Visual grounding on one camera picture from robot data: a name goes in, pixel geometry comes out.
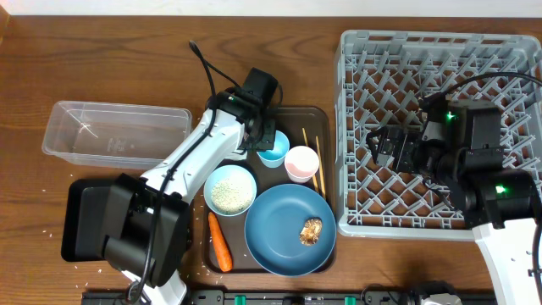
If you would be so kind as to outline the blue plate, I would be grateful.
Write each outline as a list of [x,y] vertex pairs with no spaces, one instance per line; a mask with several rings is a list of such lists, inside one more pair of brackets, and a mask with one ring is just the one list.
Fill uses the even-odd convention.
[[[316,244],[301,243],[309,219],[322,221]],[[269,188],[249,208],[245,240],[250,254],[268,272],[289,277],[307,275],[323,266],[334,251],[335,217],[327,202],[312,189],[284,184]]]

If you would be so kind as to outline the orange carrot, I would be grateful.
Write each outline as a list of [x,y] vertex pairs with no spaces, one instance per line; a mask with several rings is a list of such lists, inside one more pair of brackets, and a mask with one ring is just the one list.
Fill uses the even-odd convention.
[[224,239],[216,215],[213,212],[210,212],[207,216],[207,220],[218,265],[222,272],[228,273],[233,269],[233,258],[230,254],[228,244]]

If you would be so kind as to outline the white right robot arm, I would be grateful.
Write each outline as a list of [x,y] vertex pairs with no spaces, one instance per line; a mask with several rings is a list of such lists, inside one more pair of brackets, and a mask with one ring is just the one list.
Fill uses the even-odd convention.
[[382,127],[367,144],[378,165],[422,175],[450,191],[475,237],[500,304],[541,302],[541,199],[533,177],[502,165],[500,127],[450,127],[422,131]]

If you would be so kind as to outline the pink cup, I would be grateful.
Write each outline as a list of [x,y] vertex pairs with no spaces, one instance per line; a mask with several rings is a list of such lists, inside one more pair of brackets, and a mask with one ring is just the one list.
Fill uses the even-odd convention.
[[310,147],[297,146],[285,155],[284,165],[290,180],[305,183],[319,170],[319,159]]

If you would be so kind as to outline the light blue rice bowl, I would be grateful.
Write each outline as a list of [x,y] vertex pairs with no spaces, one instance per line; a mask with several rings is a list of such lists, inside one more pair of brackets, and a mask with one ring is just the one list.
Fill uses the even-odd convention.
[[256,195],[257,184],[252,173],[233,164],[216,168],[203,187],[207,206],[214,213],[226,217],[243,214]]

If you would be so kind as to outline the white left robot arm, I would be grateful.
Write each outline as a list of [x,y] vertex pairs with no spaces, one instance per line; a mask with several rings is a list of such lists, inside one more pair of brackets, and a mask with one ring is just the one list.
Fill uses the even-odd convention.
[[112,184],[97,252],[131,277],[125,304],[143,297],[154,304],[182,303],[177,268],[186,250],[191,202],[224,159],[272,148],[273,96],[272,89],[240,87],[211,96],[199,125],[162,163]]

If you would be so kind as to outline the light blue cup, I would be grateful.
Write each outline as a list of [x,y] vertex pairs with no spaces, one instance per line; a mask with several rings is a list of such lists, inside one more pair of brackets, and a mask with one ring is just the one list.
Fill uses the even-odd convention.
[[282,131],[275,131],[274,147],[271,150],[257,152],[262,163],[271,169],[278,168],[285,160],[285,155],[290,151],[290,141]]

